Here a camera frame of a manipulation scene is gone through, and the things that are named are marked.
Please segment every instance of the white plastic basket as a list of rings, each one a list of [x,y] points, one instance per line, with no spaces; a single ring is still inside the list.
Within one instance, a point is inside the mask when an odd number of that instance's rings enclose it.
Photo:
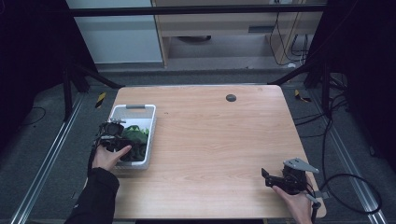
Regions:
[[[116,105],[111,112],[110,119],[125,121],[121,125],[128,128],[137,125],[139,128],[148,129],[148,143],[145,159],[142,161],[118,161],[116,169],[148,169],[151,155],[152,138],[155,130],[155,105]]]

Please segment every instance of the wooden desk panel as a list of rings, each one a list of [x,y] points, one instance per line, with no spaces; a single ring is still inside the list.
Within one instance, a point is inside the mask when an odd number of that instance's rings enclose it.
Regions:
[[[113,171],[115,218],[290,217],[261,176],[306,161],[278,86],[123,88],[114,105],[123,104],[156,105],[157,123],[149,168]]]

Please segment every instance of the yellow and black tape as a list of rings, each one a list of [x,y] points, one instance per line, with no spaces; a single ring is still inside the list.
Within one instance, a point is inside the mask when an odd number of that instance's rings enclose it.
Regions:
[[[98,100],[96,101],[95,108],[100,108],[102,105],[103,101],[105,100],[106,93],[102,92],[99,94]]]
[[[294,97],[297,100],[301,100],[301,101],[308,102],[308,103],[311,102],[311,98],[301,97],[300,92],[297,90],[294,91]]]

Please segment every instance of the person's left hand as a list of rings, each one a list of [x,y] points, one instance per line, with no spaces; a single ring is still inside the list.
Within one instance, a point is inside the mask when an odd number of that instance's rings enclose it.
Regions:
[[[110,171],[117,164],[121,156],[125,155],[129,150],[131,150],[131,146],[124,147],[117,152],[110,152],[102,145],[99,145],[96,149],[95,157],[93,158],[92,169],[100,167]]]

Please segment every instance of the green object in basket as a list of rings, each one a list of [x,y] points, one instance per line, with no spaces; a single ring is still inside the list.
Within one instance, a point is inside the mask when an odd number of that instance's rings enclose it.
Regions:
[[[131,150],[122,156],[122,161],[143,161],[146,156],[146,150],[149,140],[149,129],[140,129],[137,125],[131,125],[124,129],[121,137],[132,141]]]

